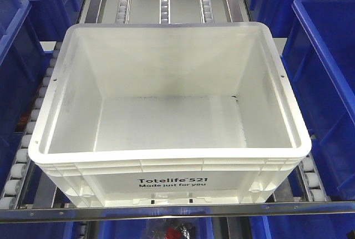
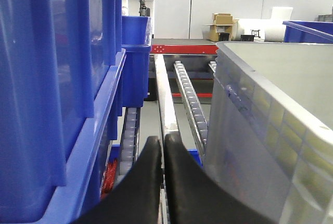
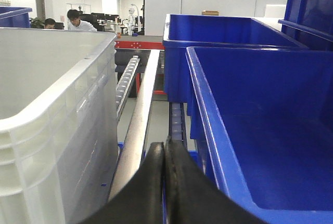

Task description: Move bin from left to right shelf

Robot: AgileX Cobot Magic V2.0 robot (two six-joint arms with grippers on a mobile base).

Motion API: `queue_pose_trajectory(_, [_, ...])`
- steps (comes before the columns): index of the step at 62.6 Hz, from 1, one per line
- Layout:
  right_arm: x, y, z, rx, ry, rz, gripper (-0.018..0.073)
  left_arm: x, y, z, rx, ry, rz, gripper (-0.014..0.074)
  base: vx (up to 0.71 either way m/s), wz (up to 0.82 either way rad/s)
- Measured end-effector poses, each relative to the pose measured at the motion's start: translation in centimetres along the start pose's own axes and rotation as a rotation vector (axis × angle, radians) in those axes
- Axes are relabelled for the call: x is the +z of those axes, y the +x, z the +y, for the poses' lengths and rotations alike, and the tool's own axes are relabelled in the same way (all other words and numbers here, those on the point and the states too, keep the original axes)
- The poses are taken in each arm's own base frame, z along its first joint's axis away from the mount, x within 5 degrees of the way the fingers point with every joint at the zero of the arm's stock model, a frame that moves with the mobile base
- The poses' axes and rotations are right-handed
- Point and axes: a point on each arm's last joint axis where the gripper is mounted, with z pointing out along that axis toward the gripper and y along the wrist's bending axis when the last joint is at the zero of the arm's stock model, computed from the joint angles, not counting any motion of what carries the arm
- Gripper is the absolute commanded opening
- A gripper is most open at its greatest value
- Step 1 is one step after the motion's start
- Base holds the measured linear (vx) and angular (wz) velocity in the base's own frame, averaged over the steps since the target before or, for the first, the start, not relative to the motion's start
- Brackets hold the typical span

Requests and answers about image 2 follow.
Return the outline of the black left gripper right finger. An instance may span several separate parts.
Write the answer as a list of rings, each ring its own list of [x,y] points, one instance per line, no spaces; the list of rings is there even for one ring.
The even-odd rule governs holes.
[[[220,188],[191,157],[178,133],[165,136],[164,164],[171,223],[273,223]]]

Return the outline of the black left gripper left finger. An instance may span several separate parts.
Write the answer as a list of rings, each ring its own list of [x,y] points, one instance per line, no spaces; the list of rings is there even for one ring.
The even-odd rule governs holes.
[[[161,145],[150,136],[121,182],[73,223],[157,223],[160,184]]]

